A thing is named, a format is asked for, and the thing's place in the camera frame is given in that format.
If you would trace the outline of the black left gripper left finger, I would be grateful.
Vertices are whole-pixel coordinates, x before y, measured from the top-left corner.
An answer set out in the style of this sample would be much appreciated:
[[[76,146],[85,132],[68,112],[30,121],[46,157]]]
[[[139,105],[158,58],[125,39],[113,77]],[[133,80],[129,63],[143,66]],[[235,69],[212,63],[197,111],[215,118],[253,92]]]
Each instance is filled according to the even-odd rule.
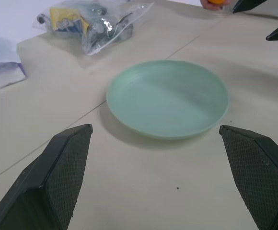
[[[81,190],[93,127],[66,129],[17,177],[0,201],[0,230],[66,230]]]

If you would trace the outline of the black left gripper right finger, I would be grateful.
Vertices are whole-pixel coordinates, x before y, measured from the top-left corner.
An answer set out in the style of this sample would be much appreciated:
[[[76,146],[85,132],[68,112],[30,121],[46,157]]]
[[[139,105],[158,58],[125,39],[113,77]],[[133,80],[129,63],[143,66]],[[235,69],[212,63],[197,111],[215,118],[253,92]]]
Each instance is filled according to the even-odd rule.
[[[278,145],[269,137],[221,126],[235,185],[260,230],[278,230]]]

